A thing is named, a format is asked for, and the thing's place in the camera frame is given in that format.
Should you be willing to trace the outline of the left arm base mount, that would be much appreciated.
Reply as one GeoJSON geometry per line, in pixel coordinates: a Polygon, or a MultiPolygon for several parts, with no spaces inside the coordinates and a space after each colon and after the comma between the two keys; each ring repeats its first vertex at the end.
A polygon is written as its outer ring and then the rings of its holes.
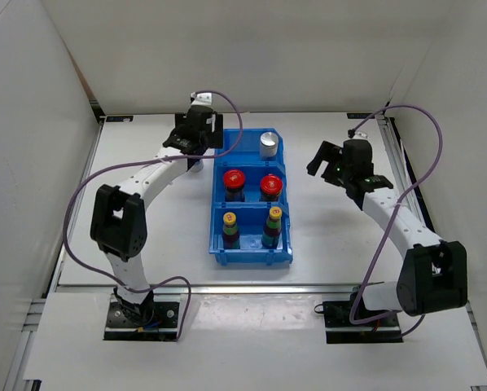
{"type": "Polygon", "coordinates": [[[137,305],[112,295],[103,329],[106,341],[172,342],[178,339],[180,300],[149,293],[137,305]]]}

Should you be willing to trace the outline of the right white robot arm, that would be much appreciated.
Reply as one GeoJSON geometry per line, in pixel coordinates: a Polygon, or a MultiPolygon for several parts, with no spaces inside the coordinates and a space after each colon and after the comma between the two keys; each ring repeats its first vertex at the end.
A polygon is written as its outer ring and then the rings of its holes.
{"type": "Polygon", "coordinates": [[[322,142],[307,172],[314,176],[326,162],[325,182],[345,194],[373,219],[384,234],[375,255],[391,241],[402,257],[397,280],[371,283],[364,277],[351,296],[349,321],[367,324],[403,312],[409,316],[452,310],[467,304],[467,251],[458,241],[447,242],[430,231],[403,204],[393,184],[374,172],[372,147],[353,138],[338,146],[322,142]]]}

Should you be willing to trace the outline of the yellow-capped sauce bottle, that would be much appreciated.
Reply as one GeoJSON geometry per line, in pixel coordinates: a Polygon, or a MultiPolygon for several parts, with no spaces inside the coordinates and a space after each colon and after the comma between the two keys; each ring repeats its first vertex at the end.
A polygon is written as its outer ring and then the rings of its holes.
{"type": "Polygon", "coordinates": [[[282,230],[282,216],[283,210],[279,206],[274,206],[269,210],[261,237],[262,245],[265,248],[278,247],[282,230]]]}
{"type": "Polygon", "coordinates": [[[222,240],[225,249],[239,249],[239,228],[233,212],[223,215],[222,240]]]}

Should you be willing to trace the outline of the silver-capped spice shaker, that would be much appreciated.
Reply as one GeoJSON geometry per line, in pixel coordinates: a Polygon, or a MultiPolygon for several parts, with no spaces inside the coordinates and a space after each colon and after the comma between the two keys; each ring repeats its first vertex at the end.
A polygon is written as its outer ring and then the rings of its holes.
{"type": "Polygon", "coordinates": [[[274,159],[279,147],[279,136],[273,132],[264,132],[260,136],[260,158],[262,160],[274,159]]]}
{"type": "Polygon", "coordinates": [[[190,168],[189,171],[192,173],[198,173],[204,168],[204,162],[202,160],[197,160],[190,168]]]}

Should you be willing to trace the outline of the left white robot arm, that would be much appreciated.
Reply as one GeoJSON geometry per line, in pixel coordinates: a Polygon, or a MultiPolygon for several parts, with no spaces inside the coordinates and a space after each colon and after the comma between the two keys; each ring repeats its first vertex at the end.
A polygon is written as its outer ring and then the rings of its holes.
{"type": "Polygon", "coordinates": [[[193,103],[175,115],[174,128],[157,152],[155,163],[115,185],[96,192],[90,237],[107,257],[119,280],[114,295],[122,314],[134,325],[153,322],[154,299],[143,270],[147,242],[146,210],[176,178],[189,171],[210,148],[223,145],[223,115],[193,103]]]}

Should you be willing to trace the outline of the red-capped sauce jar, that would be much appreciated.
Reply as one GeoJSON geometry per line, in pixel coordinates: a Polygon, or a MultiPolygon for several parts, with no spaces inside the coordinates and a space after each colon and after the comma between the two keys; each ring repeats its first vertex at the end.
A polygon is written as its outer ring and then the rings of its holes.
{"type": "Polygon", "coordinates": [[[239,169],[230,169],[222,177],[225,188],[225,201],[244,202],[244,186],[246,177],[239,169]]]}
{"type": "Polygon", "coordinates": [[[260,181],[260,201],[276,202],[283,191],[282,179],[274,174],[267,174],[260,181]]]}

